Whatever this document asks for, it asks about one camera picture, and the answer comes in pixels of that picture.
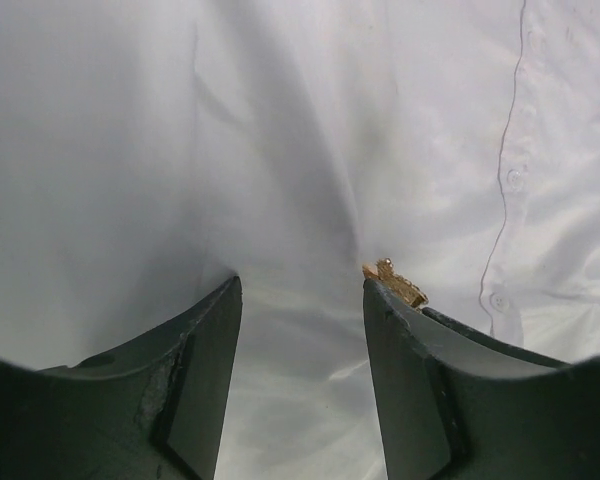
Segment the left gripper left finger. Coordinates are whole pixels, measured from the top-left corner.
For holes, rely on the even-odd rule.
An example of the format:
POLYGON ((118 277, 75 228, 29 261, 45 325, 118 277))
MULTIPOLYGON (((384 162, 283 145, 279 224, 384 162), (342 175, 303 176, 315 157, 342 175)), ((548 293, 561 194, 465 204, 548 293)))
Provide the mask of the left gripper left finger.
POLYGON ((232 277, 74 367, 0 359, 0 479, 210 479, 241 324, 232 277))

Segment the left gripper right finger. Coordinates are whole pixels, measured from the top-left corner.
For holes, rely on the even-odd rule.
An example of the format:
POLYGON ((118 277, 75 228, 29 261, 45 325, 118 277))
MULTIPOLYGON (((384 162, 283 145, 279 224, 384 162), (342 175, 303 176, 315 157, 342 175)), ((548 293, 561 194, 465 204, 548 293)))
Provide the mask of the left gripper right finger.
POLYGON ((463 337, 364 284, 391 479, 600 479, 600 356, 540 366, 463 337))

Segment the blue gold flower brooch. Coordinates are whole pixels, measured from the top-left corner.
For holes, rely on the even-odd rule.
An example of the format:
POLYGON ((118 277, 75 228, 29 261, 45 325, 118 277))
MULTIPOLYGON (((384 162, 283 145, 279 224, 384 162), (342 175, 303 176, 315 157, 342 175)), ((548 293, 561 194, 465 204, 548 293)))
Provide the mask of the blue gold flower brooch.
POLYGON ((383 284, 404 303, 416 310, 429 303, 427 295, 417 285, 395 271, 390 258, 379 259, 374 264, 363 264, 362 273, 366 279, 383 284))

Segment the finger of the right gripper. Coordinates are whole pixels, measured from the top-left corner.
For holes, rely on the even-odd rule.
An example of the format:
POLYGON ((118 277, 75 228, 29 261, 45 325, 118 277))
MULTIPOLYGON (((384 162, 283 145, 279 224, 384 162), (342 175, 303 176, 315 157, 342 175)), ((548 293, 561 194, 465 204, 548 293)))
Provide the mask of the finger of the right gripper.
POLYGON ((497 340, 431 307, 424 307, 422 313, 439 324, 454 330, 463 337, 498 353, 540 366, 567 366, 567 363, 560 360, 497 340))

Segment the white button-up shirt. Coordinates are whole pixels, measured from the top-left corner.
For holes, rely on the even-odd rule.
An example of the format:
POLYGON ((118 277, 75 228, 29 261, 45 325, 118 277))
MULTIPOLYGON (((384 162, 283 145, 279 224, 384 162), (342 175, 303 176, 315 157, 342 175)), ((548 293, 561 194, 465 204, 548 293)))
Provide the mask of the white button-up shirt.
POLYGON ((386 475, 362 267, 600 355, 600 1, 0 1, 0 358, 75 365, 231 274, 221 479, 386 475))

